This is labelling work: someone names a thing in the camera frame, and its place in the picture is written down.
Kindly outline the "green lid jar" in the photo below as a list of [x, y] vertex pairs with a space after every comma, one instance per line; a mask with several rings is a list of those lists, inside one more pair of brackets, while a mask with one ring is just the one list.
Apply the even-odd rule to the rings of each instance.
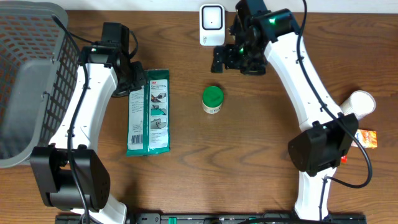
[[208, 86], [202, 94], [202, 108], [208, 114], [215, 114], [221, 110], [224, 93], [217, 86]]

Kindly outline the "green wipes large package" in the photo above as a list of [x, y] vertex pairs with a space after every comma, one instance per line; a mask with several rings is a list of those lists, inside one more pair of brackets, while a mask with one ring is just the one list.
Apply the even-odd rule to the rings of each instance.
[[152, 156], [170, 151], [170, 73], [145, 71], [147, 83], [129, 94], [127, 156]]

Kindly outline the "white blue round tub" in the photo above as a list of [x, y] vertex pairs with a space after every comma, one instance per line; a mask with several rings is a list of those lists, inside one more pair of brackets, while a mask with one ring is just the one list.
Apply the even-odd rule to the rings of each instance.
[[340, 108], [344, 115], [354, 114], [361, 120], [376, 109], [376, 101], [370, 93], [357, 90], [340, 105]]

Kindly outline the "red snack stick packet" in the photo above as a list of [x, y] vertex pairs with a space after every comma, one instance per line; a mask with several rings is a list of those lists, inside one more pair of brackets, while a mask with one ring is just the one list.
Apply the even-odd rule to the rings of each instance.
[[341, 162], [344, 163], [344, 164], [347, 163], [347, 156], [342, 156], [341, 157]]

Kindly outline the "orange small snack packet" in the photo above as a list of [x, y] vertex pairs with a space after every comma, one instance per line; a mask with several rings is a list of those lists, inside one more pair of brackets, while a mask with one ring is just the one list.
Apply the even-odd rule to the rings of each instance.
[[354, 136], [365, 149], [377, 148], [377, 132], [376, 131], [358, 129]]

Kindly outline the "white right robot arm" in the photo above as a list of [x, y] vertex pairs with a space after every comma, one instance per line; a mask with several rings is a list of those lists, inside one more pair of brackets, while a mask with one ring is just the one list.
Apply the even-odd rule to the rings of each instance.
[[229, 33], [234, 43], [214, 50], [212, 72], [236, 69], [263, 75], [268, 65], [278, 74], [294, 107], [300, 134], [289, 141], [290, 159], [299, 173], [292, 215], [272, 214], [268, 221], [295, 223], [364, 223], [362, 215], [331, 214], [330, 185], [341, 158], [358, 129], [320, 80], [305, 49], [303, 25], [288, 9], [270, 11], [261, 1], [241, 1]]

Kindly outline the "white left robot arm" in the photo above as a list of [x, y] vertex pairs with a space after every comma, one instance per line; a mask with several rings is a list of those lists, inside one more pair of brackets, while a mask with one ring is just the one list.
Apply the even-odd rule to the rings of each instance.
[[127, 205], [110, 193], [110, 174], [101, 162], [98, 138], [112, 97], [141, 90], [147, 75], [138, 61], [116, 49], [82, 51], [77, 83], [60, 126], [47, 146], [30, 155], [43, 204], [73, 212], [80, 223], [129, 223]]

